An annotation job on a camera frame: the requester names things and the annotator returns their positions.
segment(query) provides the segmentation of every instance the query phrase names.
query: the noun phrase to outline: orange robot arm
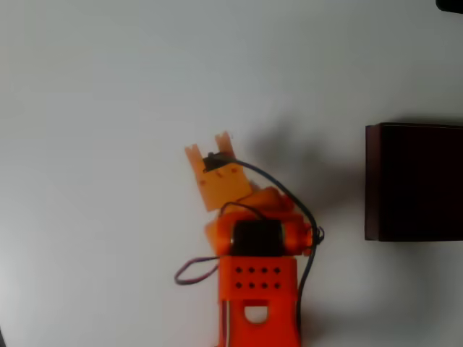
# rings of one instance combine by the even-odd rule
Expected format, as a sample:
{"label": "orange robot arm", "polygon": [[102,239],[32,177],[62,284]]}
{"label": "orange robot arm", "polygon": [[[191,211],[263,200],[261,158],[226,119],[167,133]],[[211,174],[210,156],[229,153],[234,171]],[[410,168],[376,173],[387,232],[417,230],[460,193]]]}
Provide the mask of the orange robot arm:
{"label": "orange robot arm", "polygon": [[[302,203],[290,192],[282,195],[274,187],[253,191],[243,162],[234,156],[229,135],[216,136],[216,142],[218,155],[203,158],[197,145],[186,148],[186,153],[206,209],[220,210],[205,227],[211,248],[219,258],[218,347],[300,347],[297,310],[301,288],[297,287],[294,256],[315,255],[320,241],[315,220],[306,223],[303,215],[294,211],[294,202],[298,206]],[[190,263],[177,273],[176,279]],[[268,308],[264,323],[247,320],[245,307],[252,306]]]}

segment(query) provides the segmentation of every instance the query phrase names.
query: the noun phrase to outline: cable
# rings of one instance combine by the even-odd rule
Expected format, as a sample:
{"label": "cable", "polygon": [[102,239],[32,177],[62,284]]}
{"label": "cable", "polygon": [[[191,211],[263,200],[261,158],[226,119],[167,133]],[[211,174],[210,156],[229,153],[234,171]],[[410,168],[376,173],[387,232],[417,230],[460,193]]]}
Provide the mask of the cable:
{"label": "cable", "polygon": [[196,264],[198,262],[208,262],[210,260],[216,260],[218,257],[199,257],[199,258],[193,258],[191,260],[188,260],[176,273],[174,276],[175,283],[178,284],[179,286],[189,286],[191,284],[196,284],[199,283],[206,278],[210,277],[213,273],[215,273],[218,269],[218,265],[214,266],[212,270],[209,270],[206,272],[204,275],[201,275],[199,277],[195,278],[188,278],[187,280],[182,280],[180,279],[180,275],[185,272],[187,268],[190,267],[190,265]]}
{"label": "cable", "polygon": [[242,204],[240,202],[235,202],[235,201],[228,201],[224,204],[224,206],[222,206],[222,208],[220,209],[220,213],[218,215],[223,215],[226,208],[230,205],[233,205],[233,206],[240,206],[240,207],[243,207],[243,208],[246,208],[247,210],[251,211],[251,212],[254,212],[254,214],[256,216],[258,216],[260,219],[267,219],[267,217],[264,216],[264,214],[259,211],[257,208],[255,207],[252,207],[252,206],[248,206],[248,205],[245,205],[245,204]]}
{"label": "cable", "polygon": [[284,194],[286,194],[295,203],[295,205],[302,211],[302,213],[304,213],[307,219],[310,221],[310,224],[312,225],[312,247],[311,247],[312,251],[307,259],[307,264],[305,266],[304,272],[302,273],[302,277],[301,277],[301,281],[300,281],[298,293],[297,293],[297,304],[296,304],[296,324],[297,324],[297,328],[299,332],[301,332],[302,293],[304,291],[305,281],[307,280],[310,269],[312,268],[313,260],[315,259],[315,252],[317,250],[317,245],[320,242],[322,242],[322,240],[325,238],[325,231],[321,229],[321,231],[323,232],[323,237],[320,237],[320,229],[317,227],[317,222],[315,218],[313,217],[312,213],[309,211],[309,209],[306,208],[305,205],[296,196],[294,196],[282,183],[280,183],[280,181],[275,179],[269,173],[266,173],[264,170],[258,168],[257,166],[246,163],[244,161],[237,160],[236,158],[230,157],[228,155],[211,153],[209,154],[209,157],[216,159],[216,160],[223,161],[223,162],[227,162],[227,163],[238,164],[240,166],[253,170],[254,172],[257,172],[261,176],[265,177],[271,183],[276,185]]}

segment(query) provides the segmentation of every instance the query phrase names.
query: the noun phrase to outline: white surface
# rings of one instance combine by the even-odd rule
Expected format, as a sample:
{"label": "white surface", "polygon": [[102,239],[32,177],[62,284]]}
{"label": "white surface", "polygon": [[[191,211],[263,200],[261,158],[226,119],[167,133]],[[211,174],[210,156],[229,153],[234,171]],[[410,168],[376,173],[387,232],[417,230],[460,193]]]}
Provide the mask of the white surface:
{"label": "white surface", "polygon": [[366,124],[463,111],[462,33],[434,0],[3,1],[8,347],[214,346],[215,280],[172,275],[210,254],[183,147],[225,129],[325,227],[307,346],[461,346],[463,245],[363,241],[362,170]]}

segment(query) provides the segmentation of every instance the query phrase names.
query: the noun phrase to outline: dark brown box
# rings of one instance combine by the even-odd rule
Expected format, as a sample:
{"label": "dark brown box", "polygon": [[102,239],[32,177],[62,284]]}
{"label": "dark brown box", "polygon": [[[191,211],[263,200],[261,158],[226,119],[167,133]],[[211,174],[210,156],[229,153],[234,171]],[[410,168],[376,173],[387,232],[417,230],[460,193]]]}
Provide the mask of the dark brown box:
{"label": "dark brown box", "polygon": [[463,240],[463,127],[366,128],[365,239]]}

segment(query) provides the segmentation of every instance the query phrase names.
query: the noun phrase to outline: mounting hole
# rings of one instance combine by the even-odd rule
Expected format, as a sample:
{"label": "mounting hole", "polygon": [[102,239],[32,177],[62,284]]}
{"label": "mounting hole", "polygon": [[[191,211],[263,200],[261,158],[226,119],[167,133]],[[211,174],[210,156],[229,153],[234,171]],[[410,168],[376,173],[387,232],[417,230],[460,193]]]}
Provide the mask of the mounting hole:
{"label": "mounting hole", "polygon": [[262,324],[267,320],[268,307],[267,306],[246,306],[245,317],[248,322],[254,324]]}

